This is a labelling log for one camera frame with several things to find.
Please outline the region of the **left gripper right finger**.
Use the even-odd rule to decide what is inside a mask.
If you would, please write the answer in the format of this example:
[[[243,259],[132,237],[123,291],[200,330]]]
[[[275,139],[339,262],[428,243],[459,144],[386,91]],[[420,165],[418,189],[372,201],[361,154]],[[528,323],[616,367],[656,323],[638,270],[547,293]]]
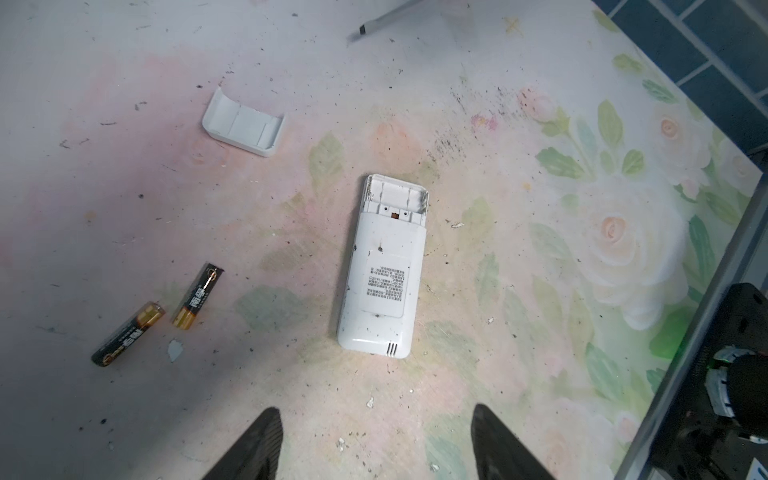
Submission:
[[[478,478],[553,480],[551,473],[484,404],[473,410],[471,438]]]

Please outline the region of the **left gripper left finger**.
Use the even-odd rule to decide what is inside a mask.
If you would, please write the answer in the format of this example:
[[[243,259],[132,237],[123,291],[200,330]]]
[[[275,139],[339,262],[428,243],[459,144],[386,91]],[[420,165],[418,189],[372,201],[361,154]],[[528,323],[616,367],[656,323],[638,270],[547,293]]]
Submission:
[[[280,411],[276,407],[269,407],[253,421],[203,479],[274,480],[282,442]]]

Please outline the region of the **white remote control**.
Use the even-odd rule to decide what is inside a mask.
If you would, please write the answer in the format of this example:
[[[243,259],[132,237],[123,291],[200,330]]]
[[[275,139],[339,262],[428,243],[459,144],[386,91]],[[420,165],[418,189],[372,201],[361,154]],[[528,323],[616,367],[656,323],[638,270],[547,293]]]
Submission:
[[[366,178],[337,330],[343,348],[410,355],[428,202],[420,185],[379,174]]]

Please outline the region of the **white battery cover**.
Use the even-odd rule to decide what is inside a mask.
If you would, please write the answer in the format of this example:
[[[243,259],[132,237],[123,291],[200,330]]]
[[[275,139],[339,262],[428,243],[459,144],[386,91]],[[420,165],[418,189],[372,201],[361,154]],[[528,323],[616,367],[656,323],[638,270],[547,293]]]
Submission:
[[[273,156],[286,125],[272,116],[227,97],[218,87],[202,118],[203,129],[215,140],[261,157]]]

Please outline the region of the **orange black screwdriver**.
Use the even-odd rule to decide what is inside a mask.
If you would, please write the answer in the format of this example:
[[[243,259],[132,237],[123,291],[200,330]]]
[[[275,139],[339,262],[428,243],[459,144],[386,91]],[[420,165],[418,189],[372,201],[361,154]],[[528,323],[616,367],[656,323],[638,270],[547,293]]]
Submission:
[[[357,33],[360,36],[366,36],[368,34],[372,34],[375,31],[383,28],[384,26],[398,20],[402,16],[406,15],[407,13],[411,12],[413,9],[418,7],[420,4],[423,3],[423,0],[409,0],[406,1],[404,4],[399,5],[398,7],[394,8],[393,10],[377,17],[372,20],[368,20],[364,22],[359,28]]]

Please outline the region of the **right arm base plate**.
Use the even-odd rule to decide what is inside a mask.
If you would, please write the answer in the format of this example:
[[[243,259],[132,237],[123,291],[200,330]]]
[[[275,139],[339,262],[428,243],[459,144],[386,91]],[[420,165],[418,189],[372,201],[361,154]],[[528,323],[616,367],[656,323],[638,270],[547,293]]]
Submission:
[[[735,284],[654,440],[653,479],[767,476],[767,299]]]

